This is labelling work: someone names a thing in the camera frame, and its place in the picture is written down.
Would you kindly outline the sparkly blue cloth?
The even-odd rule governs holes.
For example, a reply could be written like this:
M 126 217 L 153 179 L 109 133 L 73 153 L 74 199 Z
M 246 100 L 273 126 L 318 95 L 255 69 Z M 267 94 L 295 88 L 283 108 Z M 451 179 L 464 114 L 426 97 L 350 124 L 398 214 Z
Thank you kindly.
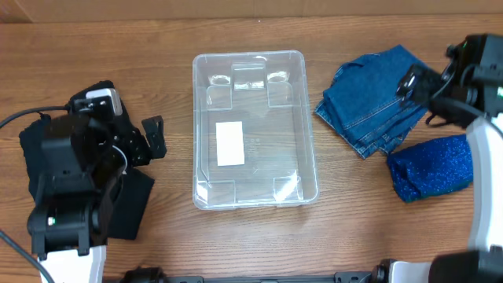
M 457 192 L 473 181 L 472 154 L 464 134 L 392 153 L 387 166 L 395 192 L 406 203 Z

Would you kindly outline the clear plastic storage bin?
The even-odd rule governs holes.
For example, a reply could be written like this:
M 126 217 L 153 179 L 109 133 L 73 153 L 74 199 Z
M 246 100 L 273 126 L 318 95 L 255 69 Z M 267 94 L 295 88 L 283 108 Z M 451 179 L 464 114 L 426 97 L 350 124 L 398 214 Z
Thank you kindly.
M 244 165 L 219 167 L 215 124 L 241 121 Z M 302 53 L 193 60 L 193 203 L 201 210 L 295 207 L 319 196 Z

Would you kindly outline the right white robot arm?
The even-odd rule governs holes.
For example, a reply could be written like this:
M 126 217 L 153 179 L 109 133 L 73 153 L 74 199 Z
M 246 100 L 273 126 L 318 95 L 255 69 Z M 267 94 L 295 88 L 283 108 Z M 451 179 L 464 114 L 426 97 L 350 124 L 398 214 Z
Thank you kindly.
M 469 35 L 448 46 L 443 73 L 414 64 L 396 94 L 466 131 L 472 152 L 474 213 L 465 252 L 430 263 L 385 259 L 366 282 L 502 280 L 502 37 Z

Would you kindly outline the square black cloth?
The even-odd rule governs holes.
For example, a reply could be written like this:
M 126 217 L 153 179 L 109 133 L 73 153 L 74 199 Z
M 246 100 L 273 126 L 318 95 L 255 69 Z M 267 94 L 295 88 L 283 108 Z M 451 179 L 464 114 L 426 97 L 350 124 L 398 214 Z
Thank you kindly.
M 155 180 L 136 168 L 123 176 L 123 187 L 114 204 L 108 237 L 135 240 Z

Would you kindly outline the blue denim jeans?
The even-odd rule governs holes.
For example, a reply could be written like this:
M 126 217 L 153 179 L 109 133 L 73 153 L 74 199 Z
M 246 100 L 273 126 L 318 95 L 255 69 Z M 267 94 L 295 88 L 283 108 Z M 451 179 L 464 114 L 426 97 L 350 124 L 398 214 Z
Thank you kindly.
M 342 64 L 314 112 L 363 160 L 387 155 L 405 140 L 427 109 L 396 95 L 413 64 L 425 63 L 401 45 Z

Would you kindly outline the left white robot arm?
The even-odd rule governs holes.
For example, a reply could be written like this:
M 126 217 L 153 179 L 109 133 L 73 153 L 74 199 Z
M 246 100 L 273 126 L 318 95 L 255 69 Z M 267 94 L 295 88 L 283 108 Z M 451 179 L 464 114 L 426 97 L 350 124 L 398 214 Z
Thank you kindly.
M 101 282 L 108 239 L 136 238 L 155 183 L 138 168 L 167 153 L 162 117 L 141 123 L 144 134 L 125 115 L 44 125 L 26 157 L 37 185 L 28 232 L 44 282 Z

